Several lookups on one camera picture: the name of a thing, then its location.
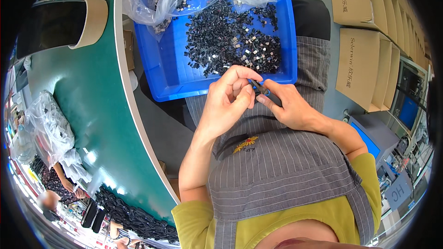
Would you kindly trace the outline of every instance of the gray floor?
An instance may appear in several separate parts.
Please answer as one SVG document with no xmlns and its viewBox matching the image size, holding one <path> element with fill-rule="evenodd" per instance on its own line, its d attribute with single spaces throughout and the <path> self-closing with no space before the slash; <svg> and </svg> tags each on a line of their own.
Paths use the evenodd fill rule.
<svg viewBox="0 0 443 249">
<path fill-rule="evenodd" d="M 332 17 L 331 0 L 322 1 L 329 9 Z M 125 25 L 124 29 L 132 30 L 134 33 L 132 23 Z M 330 118 L 341 120 L 343 119 L 344 109 L 348 109 L 352 114 L 362 114 L 364 110 L 342 93 L 335 90 L 340 43 L 339 29 L 340 25 L 331 21 L 331 63 L 323 113 Z M 137 77 L 140 78 L 143 73 L 143 66 L 136 42 L 134 38 L 134 72 Z M 177 177 L 180 163 L 192 139 L 192 132 L 149 101 L 139 87 L 134 91 L 134 95 L 146 133 L 157 158 L 166 163 L 169 177 Z M 217 165 L 216 161 L 212 163 L 213 167 L 215 167 L 215 165 Z"/>
</svg>

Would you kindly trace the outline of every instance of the embroidered flower logo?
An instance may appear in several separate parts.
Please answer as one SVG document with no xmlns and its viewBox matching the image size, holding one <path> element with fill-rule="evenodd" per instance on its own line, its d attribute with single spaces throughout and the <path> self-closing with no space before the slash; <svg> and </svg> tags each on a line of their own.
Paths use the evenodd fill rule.
<svg viewBox="0 0 443 249">
<path fill-rule="evenodd" d="M 245 146 L 252 145 L 255 143 L 255 140 L 258 139 L 258 136 L 253 136 L 250 138 L 247 138 L 245 141 L 243 141 L 241 144 L 237 145 L 237 147 L 234 149 L 233 154 L 239 152 L 241 149 L 243 149 Z"/>
</svg>

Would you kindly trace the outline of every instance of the blue monitor screen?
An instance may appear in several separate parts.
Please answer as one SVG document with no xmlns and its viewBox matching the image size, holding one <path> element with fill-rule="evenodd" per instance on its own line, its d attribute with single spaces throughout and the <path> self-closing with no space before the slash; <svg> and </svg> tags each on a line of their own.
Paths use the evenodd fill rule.
<svg viewBox="0 0 443 249">
<path fill-rule="evenodd" d="M 354 127 L 357 130 L 358 134 L 362 137 L 362 140 L 364 141 L 364 143 L 366 143 L 366 146 L 368 147 L 369 153 L 377 158 L 378 154 L 380 153 L 380 149 L 355 123 L 351 122 L 351 126 Z"/>
</svg>

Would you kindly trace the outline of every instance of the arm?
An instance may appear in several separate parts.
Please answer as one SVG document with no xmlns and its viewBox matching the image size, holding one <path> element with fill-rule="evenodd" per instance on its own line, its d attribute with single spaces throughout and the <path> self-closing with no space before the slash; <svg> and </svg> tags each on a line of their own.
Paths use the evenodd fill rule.
<svg viewBox="0 0 443 249">
<path fill-rule="evenodd" d="M 368 152 L 366 144 L 351 125 L 314 111 L 317 119 L 311 121 L 310 131 L 320 133 L 332 140 L 346 154 L 349 161 Z"/>
<path fill-rule="evenodd" d="M 268 107 L 281 123 L 294 130 L 325 135 L 346 154 L 349 161 L 368 152 L 357 130 L 347 123 L 330 119 L 316 111 L 303 99 L 294 85 L 280 85 L 266 80 L 264 86 L 281 99 L 283 108 L 264 95 L 259 95 L 257 100 Z"/>
<path fill-rule="evenodd" d="M 66 179 L 65 174 L 63 173 L 63 169 L 62 169 L 62 166 L 60 165 L 60 163 L 54 164 L 53 168 L 55 170 L 55 173 L 57 173 L 57 176 L 60 179 L 60 182 L 62 182 L 63 187 L 67 191 L 69 191 L 69 192 L 74 192 L 74 187 L 68 181 L 68 179 Z"/>
<path fill-rule="evenodd" d="M 182 202 L 198 200 L 211 202 L 206 188 L 214 139 L 208 140 L 197 129 L 182 161 L 179 190 Z"/>
<path fill-rule="evenodd" d="M 209 86 L 200 123 L 194 133 L 179 172 L 182 203 L 211 202 L 206 188 L 213 144 L 228 131 L 247 108 L 254 107 L 255 93 L 248 79 L 262 81 L 252 69 L 233 65 Z"/>
<path fill-rule="evenodd" d="M 62 166 L 60 165 L 60 163 L 56 163 L 53 166 L 55 173 L 57 173 L 58 178 L 60 179 L 60 182 L 62 182 L 63 187 L 69 191 L 75 194 L 75 197 L 81 199 L 84 198 L 85 192 L 81 189 L 78 188 L 75 192 L 74 192 L 74 186 L 71 184 L 71 182 L 66 179 L 65 174 L 63 172 Z"/>
</svg>

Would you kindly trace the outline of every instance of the gray striped apron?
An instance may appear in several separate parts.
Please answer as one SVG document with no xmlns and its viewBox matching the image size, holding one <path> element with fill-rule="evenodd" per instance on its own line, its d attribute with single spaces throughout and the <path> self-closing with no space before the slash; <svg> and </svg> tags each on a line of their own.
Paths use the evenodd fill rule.
<svg viewBox="0 0 443 249">
<path fill-rule="evenodd" d="M 297 50 L 297 90 L 322 112 L 329 41 L 298 36 Z M 205 100 L 206 95 L 186 99 L 196 124 Z M 237 221 L 339 196 L 349 201 L 360 244 L 367 244 L 374 235 L 372 210 L 362 179 L 327 137 L 291 130 L 257 102 L 217 139 L 213 148 L 220 160 L 209 175 L 217 220 L 214 248 L 235 248 Z"/>
</svg>

